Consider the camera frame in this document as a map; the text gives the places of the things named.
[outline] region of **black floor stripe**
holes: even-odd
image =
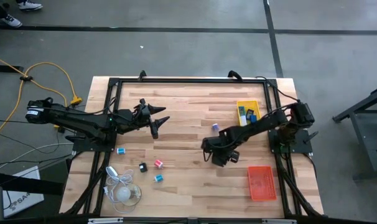
[[[21,26],[12,28],[0,24],[0,30],[77,31],[77,32],[199,32],[233,34],[268,34],[268,29],[251,28],[171,28],[171,27],[81,27],[81,26]],[[377,35],[377,30],[308,30],[274,29],[275,34],[294,35]]]
[[[275,29],[276,34],[296,35],[377,35],[377,30],[305,30]]]
[[[170,27],[78,27],[78,26],[21,26],[12,28],[0,25],[0,30],[39,30],[39,31],[77,31],[77,32],[184,32],[184,33],[231,33],[267,34],[267,29],[240,28],[170,28]]]
[[[269,28],[271,52],[272,52],[272,56],[274,60],[274,67],[276,68],[276,75],[277,75],[277,78],[284,78],[284,74],[282,73],[280,55],[278,54],[276,33],[274,31],[273,19],[271,17],[270,6],[268,3],[268,0],[263,0],[263,5],[264,5],[264,12],[266,13],[266,21],[268,23],[268,28]]]

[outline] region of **blue block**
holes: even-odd
[[[161,181],[163,181],[164,180],[164,178],[163,178],[163,176],[162,175],[156,175],[155,177],[154,177],[154,179],[156,180],[156,182],[158,183],[158,182],[161,182]]]
[[[213,129],[214,131],[219,131],[219,125],[218,125],[218,124],[213,124],[213,125],[212,125],[212,129]]]
[[[117,148],[116,153],[118,155],[125,155],[125,148]]]
[[[251,123],[255,123],[256,122],[256,115],[251,115],[250,120],[251,120]]]

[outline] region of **shoe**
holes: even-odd
[[[18,19],[14,18],[10,15],[7,15],[5,18],[3,18],[1,20],[3,22],[5,22],[7,25],[9,25],[11,27],[15,27],[15,28],[20,27],[22,25],[22,23]]]
[[[23,10],[23,11],[35,11],[35,10],[43,8],[43,5],[38,4],[38,3],[33,3],[32,1],[28,1],[28,0],[22,3],[19,3],[18,5],[19,5],[20,10]]]

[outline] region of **yellow cable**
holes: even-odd
[[[73,94],[73,100],[71,101],[71,104],[75,104],[75,103],[80,103],[80,102],[82,102],[82,98],[77,97],[77,95],[75,94],[75,90],[74,90],[74,87],[73,87],[73,84],[72,84],[71,78],[70,78],[70,76],[68,75],[68,73],[67,73],[62,67],[60,67],[60,66],[58,66],[58,65],[56,65],[56,64],[54,64],[54,63],[51,63],[51,62],[41,62],[41,63],[37,63],[37,64],[35,64],[35,65],[29,67],[29,68],[27,69],[27,71],[26,71],[25,73],[23,73],[23,72],[21,72],[20,70],[14,68],[12,65],[8,64],[7,62],[5,62],[4,60],[2,60],[2,59],[0,59],[0,62],[2,62],[3,64],[7,65],[8,67],[14,69],[16,72],[20,73],[20,74],[21,74],[22,76],[24,76],[24,77],[28,77],[28,72],[29,72],[31,69],[33,69],[34,67],[38,66],[38,65],[43,65],[43,64],[53,65],[53,66],[57,67],[58,69],[60,69],[60,70],[61,70],[61,71],[67,76],[68,81],[69,81],[70,84],[71,84],[71,89],[72,89],[72,94]],[[44,89],[44,90],[48,90],[48,91],[52,91],[52,92],[54,92],[54,93],[59,94],[59,95],[64,99],[64,104],[65,104],[65,106],[67,107],[67,99],[66,99],[66,97],[65,97],[63,94],[61,94],[59,91],[57,91],[57,90],[53,90],[53,89],[51,89],[51,88],[44,87],[44,86],[40,85],[39,83],[37,83],[37,82],[35,82],[35,81],[33,81],[33,80],[31,80],[31,82],[34,83],[34,84],[35,84],[36,86],[38,86],[39,88],[42,88],[42,89]],[[3,124],[0,126],[0,131],[1,131],[2,128],[5,126],[5,124],[7,123],[7,121],[9,121],[9,119],[13,116],[14,112],[16,112],[17,107],[19,106],[20,99],[21,99],[21,94],[22,94],[22,86],[23,86],[23,84],[24,84],[24,81],[21,81],[21,83],[20,83],[20,90],[19,90],[19,96],[18,96],[18,99],[17,99],[17,103],[16,103],[14,109],[12,110],[12,112],[11,112],[11,113],[9,114],[9,116],[6,118],[5,122],[3,122]]]
[[[61,71],[67,76],[68,81],[70,82],[71,90],[72,90],[72,95],[73,95],[74,97],[77,97],[77,95],[75,94],[74,86],[73,86],[73,84],[72,84],[72,81],[71,81],[70,76],[68,75],[68,73],[67,73],[62,67],[56,65],[55,63],[52,63],[52,62],[40,62],[40,63],[37,63],[37,64],[35,64],[35,65],[29,67],[29,68],[27,69],[27,71],[26,71],[26,74],[28,74],[29,71],[30,71],[31,69],[33,69],[34,67],[36,67],[36,66],[38,66],[38,65],[53,65],[54,67],[57,67],[58,69],[60,69],[60,70],[61,70]]]
[[[35,82],[35,81],[33,81],[33,80],[31,80],[31,82],[32,82],[33,84],[35,84],[37,87],[39,87],[39,88],[43,88],[44,90],[52,91],[52,92],[57,93],[57,94],[59,94],[60,96],[62,96],[62,98],[64,99],[64,105],[65,105],[65,107],[67,107],[67,99],[66,99],[65,96],[64,96],[63,94],[61,94],[59,91],[57,91],[57,90],[53,90],[53,89],[51,89],[51,88],[46,88],[46,87],[44,87],[44,86],[41,86],[41,85],[39,85],[37,82]]]
[[[13,116],[14,112],[16,112],[17,107],[19,106],[20,99],[21,99],[21,92],[22,92],[22,85],[24,84],[24,81],[20,82],[20,89],[19,89],[19,97],[17,98],[17,103],[14,106],[14,109],[12,110],[12,113],[9,114],[9,116],[6,118],[6,121],[3,122],[3,124],[0,126],[0,131],[2,130],[3,126],[9,121],[9,119]]]

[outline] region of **cable tie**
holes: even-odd
[[[23,77],[21,76],[20,77],[20,80],[24,81],[24,82],[30,82],[31,80],[33,80],[34,78],[32,76],[27,76],[27,77]]]

